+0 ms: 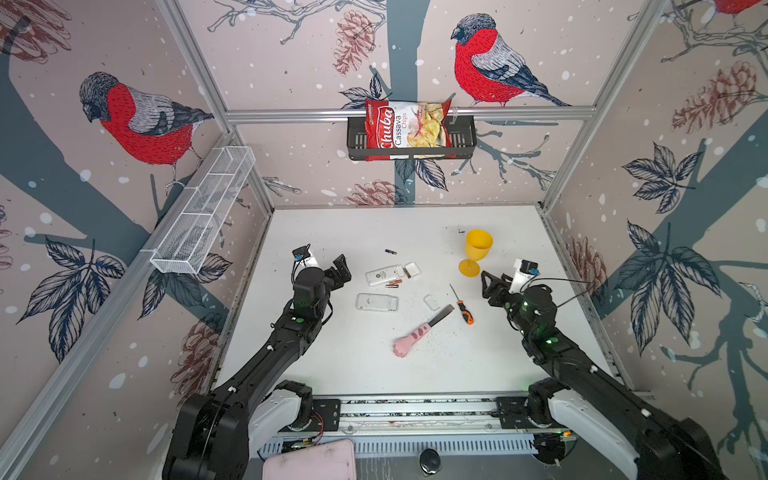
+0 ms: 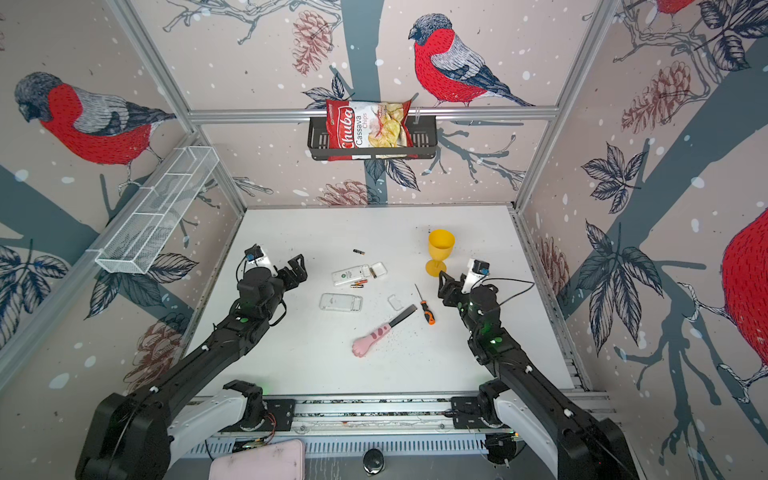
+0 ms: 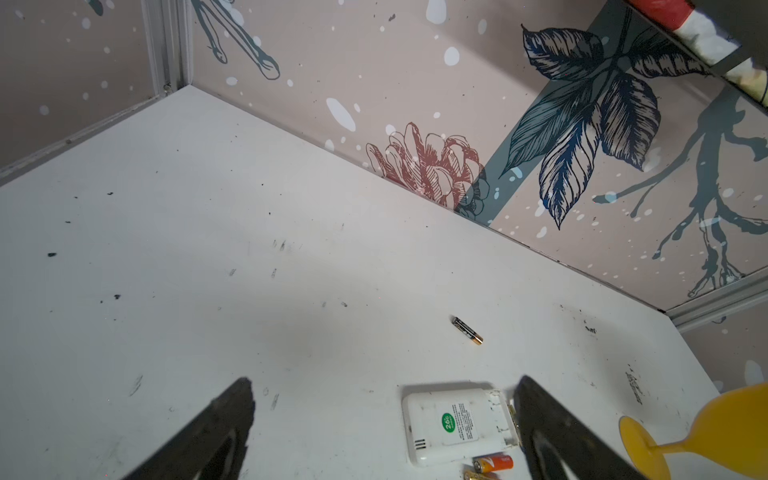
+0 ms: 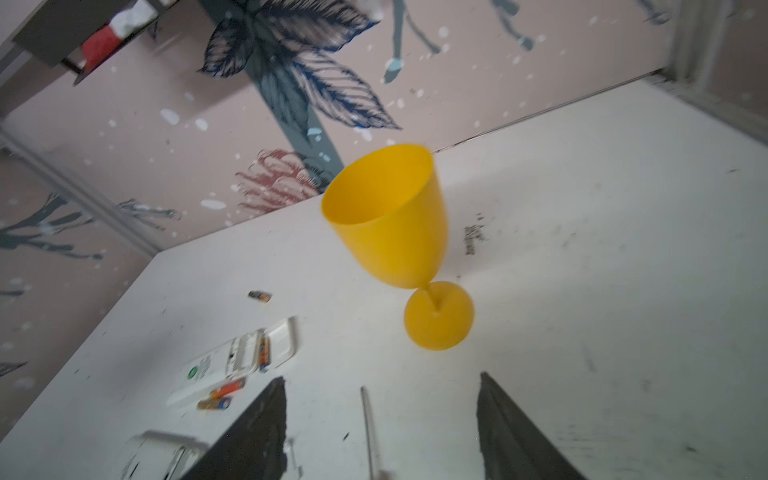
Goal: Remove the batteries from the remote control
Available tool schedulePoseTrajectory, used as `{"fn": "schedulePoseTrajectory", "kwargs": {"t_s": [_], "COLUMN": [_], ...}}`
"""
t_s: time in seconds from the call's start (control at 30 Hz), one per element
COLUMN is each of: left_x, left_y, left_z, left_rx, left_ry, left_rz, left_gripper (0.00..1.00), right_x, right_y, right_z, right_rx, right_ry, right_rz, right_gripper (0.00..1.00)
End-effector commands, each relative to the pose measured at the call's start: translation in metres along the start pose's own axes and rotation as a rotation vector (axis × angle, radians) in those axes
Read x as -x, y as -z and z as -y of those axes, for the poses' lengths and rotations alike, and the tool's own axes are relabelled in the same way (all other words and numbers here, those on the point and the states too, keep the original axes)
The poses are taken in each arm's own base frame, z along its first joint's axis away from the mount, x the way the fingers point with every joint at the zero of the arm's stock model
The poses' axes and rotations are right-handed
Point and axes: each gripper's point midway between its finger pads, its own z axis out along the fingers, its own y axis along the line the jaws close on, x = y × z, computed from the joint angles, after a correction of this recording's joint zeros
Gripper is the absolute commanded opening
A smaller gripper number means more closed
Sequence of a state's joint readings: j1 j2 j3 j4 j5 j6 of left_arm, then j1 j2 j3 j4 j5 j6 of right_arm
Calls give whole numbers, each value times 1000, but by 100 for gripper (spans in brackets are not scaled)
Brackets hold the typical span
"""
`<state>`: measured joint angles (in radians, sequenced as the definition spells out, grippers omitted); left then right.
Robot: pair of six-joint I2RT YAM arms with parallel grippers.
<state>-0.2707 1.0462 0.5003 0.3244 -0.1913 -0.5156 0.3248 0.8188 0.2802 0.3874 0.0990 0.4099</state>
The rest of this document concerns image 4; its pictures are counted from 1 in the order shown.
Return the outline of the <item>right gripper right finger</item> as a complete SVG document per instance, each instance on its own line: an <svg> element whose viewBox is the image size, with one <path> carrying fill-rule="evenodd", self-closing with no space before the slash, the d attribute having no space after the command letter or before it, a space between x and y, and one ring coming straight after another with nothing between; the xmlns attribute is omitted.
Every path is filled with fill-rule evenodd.
<svg viewBox="0 0 768 480"><path fill-rule="evenodd" d="M476 417L487 479L585 479L488 373L480 378Z"/></svg>

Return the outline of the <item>orange battery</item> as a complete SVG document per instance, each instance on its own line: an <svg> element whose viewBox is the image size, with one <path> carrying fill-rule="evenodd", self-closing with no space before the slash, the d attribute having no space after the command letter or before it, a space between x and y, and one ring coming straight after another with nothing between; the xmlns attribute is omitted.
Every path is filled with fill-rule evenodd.
<svg viewBox="0 0 768 480"><path fill-rule="evenodd" d="M233 394L233 393L243 389L245 384L246 384L246 379L245 378L240 378L240 379L234 380L234 381L232 381L230 383L227 383L227 384L219 387L218 389L212 391L209 394L209 398L210 399L221 399L221 398L224 398L224 397L226 397L228 395L231 395L231 394Z"/></svg>

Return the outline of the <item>white battery cover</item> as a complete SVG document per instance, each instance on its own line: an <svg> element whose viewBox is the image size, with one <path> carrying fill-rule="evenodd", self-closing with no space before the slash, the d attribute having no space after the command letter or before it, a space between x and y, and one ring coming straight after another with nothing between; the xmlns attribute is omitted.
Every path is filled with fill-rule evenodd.
<svg viewBox="0 0 768 480"><path fill-rule="evenodd" d="M294 319L288 317L268 327L264 332L264 339L269 348L267 363L261 370L268 371L283 365L295 355L297 341Z"/></svg>

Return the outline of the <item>grey remote control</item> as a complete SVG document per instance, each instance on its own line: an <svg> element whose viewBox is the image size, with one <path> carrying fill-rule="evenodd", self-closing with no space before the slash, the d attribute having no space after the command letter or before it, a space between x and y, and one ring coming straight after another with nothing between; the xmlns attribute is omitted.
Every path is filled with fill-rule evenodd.
<svg viewBox="0 0 768 480"><path fill-rule="evenodd" d="M108 479L182 479L208 449L194 437L146 431L124 444Z"/></svg>

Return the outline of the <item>orange black screwdriver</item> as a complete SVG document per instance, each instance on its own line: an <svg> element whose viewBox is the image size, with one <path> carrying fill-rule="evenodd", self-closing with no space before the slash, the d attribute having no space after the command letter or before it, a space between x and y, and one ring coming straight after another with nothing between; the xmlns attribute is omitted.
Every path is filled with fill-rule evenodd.
<svg viewBox="0 0 768 480"><path fill-rule="evenodd" d="M381 458L378 450L378 442L375 437L375 427L370 404L370 397L365 386L360 387L360 398L362 404L364 429L366 439L366 455L368 465L368 475L371 480L386 480L390 474L382 467Z"/></svg>

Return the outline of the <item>black gold AAA battery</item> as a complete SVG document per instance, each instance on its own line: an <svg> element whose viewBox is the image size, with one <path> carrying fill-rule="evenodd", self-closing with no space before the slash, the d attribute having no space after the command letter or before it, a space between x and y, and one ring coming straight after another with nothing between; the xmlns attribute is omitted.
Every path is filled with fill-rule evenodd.
<svg viewBox="0 0 768 480"><path fill-rule="evenodd" d="M268 303L271 300L272 295L268 292L252 290L248 292L248 297L262 303Z"/></svg>

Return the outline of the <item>gold blue AAA battery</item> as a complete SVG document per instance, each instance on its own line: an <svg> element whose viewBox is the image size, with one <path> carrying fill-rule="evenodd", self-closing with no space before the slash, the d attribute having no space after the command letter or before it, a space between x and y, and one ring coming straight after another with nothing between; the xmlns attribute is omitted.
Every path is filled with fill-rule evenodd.
<svg viewBox="0 0 768 480"><path fill-rule="evenodd" d="M258 370L266 372L270 363L270 338L263 335L258 347Z"/></svg>

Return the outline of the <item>white remote control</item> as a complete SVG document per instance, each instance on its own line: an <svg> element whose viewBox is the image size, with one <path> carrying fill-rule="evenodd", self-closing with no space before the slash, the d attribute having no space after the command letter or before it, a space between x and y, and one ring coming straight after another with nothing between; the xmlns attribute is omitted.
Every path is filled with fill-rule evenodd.
<svg viewBox="0 0 768 480"><path fill-rule="evenodd" d="M208 398L211 391L246 377L258 369L262 331L232 338L184 364L174 375L169 407Z"/></svg>

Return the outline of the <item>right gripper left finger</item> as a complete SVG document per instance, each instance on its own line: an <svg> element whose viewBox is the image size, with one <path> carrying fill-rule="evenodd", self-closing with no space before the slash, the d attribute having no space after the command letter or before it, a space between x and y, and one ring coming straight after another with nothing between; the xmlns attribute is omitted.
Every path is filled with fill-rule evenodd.
<svg viewBox="0 0 768 480"><path fill-rule="evenodd" d="M286 430L285 380L276 377L184 477L280 479L288 465Z"/></svg>

